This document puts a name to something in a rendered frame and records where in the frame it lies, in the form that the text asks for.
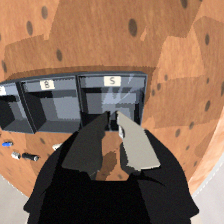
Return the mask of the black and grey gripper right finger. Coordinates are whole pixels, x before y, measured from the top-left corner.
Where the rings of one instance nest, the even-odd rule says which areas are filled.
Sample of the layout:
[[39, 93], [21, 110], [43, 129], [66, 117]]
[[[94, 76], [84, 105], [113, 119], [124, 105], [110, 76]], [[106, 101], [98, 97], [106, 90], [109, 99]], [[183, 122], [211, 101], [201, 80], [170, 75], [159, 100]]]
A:
[[[141, 180], [159, 183], [173, 193], [185, 205], [190, 218], [199, 214], [193, 201], [185, 173], [173, 153], [149, 130], [145, 130], [119, 110], [115, 111], [119, 122], [120, 167], [129, 176], [139, 172]], [[125, 137], [125, 138], [124, 138]]]

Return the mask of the black rack of three bins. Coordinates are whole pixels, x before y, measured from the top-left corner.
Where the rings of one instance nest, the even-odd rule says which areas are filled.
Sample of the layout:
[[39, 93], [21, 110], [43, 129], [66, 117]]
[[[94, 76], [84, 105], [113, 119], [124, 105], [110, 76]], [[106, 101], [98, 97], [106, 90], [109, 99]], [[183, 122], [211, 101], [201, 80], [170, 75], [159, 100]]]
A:
[[141, 126], [147, 77], [142, 71], [86, 71], [2, 81], [0, 128], [73, 134], [107, 110], [110, 121], [105, 132], [118, 132], [116, 110]]

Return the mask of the white domino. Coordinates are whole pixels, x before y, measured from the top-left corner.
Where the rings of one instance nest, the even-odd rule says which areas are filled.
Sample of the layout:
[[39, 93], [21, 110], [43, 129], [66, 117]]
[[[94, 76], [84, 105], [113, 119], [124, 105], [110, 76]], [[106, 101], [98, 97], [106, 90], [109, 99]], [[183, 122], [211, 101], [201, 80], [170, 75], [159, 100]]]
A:
[[62, 143], [53, 145], [53, 149], [56, 150], [61, 144], [62, 144]]

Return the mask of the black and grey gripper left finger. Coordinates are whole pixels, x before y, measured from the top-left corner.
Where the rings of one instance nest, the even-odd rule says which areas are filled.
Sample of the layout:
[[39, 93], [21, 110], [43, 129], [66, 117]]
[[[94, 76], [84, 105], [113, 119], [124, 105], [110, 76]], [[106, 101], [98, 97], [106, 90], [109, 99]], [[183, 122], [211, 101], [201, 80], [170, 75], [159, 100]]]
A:
[[75, 131], [49, 156], [37, 176], [32, 194], [23, 207], [24, 211], [30, 213], [45, 191], [60, 182], [78, 179], [82, 171], [87, 172], [91, 180], [96, 180], [97, 172], [102, 168], [102, 139], [109, 121], [110, 111], [107, 110]]

